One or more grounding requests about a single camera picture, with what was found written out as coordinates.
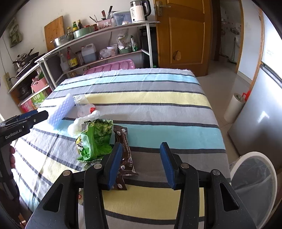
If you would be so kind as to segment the person's left hand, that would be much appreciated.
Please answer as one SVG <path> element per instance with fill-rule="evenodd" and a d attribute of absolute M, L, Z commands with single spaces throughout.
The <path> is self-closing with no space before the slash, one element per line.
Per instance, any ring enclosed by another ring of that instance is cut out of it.
<path fill-rule="evenodd" d="M 10 146 L 10 164 L 11 164 L 11 169 L 15 169 L 15 148 L 13 146 Z"/>

